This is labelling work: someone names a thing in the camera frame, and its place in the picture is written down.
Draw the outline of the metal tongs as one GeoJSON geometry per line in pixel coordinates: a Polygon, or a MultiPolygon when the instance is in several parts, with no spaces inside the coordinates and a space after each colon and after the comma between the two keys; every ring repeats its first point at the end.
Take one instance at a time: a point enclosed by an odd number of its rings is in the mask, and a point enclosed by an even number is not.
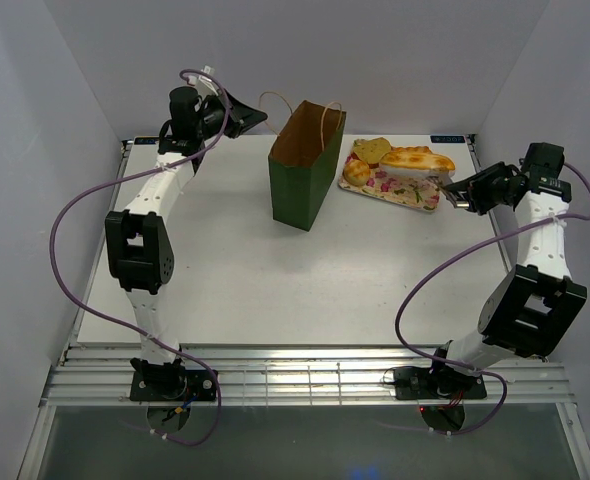
{"type": "Polygon", "coordinates": [[[439,189],[454,208],[469,208],[470,202],[466,184],[454,182],[451,178],[451,171],[433,171],[428,175],[428,180],[439,189]]]}

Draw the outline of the long sandwich bread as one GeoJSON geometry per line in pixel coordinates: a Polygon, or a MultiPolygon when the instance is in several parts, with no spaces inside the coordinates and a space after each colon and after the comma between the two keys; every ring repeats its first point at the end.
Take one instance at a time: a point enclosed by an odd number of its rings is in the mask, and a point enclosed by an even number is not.
{"type": "Polygon", "coordinates": [[[452,176],[456,170],[449,157],[434,153],[427,146],[393,147],[381,157],[379,166],[389,175],[417,178],[452,176]]]}

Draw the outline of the green paper bag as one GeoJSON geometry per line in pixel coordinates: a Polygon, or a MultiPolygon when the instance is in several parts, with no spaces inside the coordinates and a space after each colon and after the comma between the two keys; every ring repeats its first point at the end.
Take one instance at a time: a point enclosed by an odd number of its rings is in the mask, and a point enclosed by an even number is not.
{"type": "Polygon", "coordinates": [[[346,111],[337,101],[302,101],[268,154],[273,219],[308,231],[335,179],[346,111]]]}

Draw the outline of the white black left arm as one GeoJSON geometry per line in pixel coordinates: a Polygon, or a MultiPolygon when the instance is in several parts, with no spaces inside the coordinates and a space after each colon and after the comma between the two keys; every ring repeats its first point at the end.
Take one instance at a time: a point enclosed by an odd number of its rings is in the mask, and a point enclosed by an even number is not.
{"type": "Polygon", "coordinates": [[[207,140],[217,134],[237,138],[268,116],[227,92],[190,86],[170,92],[169,110],[156,141],[157,173],[126,207],[109,212],[104,226],[109,272],[125,291],[141,331],[142,351],[131,364],[145,387],[172,400],[185,393],[187,376],[178,343],[163,332],[160,306],[175,267],[165,222],[199,169],[207,140]]]}

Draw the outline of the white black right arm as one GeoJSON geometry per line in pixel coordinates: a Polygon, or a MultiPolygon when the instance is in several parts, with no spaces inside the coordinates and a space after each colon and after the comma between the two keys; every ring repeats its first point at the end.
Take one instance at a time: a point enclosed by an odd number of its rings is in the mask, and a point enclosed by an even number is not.
{"type": "Polygon", "coordinates": [[[562,147],[530,144],[518,166],[499,162],[456,183],[442,185],[455,206],[483,215],[512,207],[526,235],[518,259],[488,298],[476,329],[436,350],[427,371],[429,390],[439,397],[480,384],[480,372],[512,356],[547,356],[558,345],[587,298],[571,278],[565,255],[565,224],[571,186],[560,179],[562,147]]]}

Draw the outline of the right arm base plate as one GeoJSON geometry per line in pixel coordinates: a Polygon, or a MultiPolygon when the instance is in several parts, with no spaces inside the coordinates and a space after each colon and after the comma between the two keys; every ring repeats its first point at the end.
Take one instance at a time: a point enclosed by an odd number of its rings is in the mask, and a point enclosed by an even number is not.
{"type": "Polygon", "coordinates": [[[466,376],[450,367],[443,369],[413,366],[392,369],[392,379],[385,385],[393,386],[397,400],[481,400],[487,397],[480,377],[466,376]]]}

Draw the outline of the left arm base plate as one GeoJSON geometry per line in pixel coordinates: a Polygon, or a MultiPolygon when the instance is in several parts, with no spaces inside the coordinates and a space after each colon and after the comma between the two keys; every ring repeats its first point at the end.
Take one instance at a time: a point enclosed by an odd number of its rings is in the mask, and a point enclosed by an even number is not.
{"type": "Polygon", "coordinates": [[[188,370],[183,388],[178,389],[177,393],[170,394],[161,394],[147,386],[143,376],[135,372],[128,399],[134,402],[183,402],[189,399],[213,402],[217,399],[217,393],[213,380],[204,370],[188,370]]]}

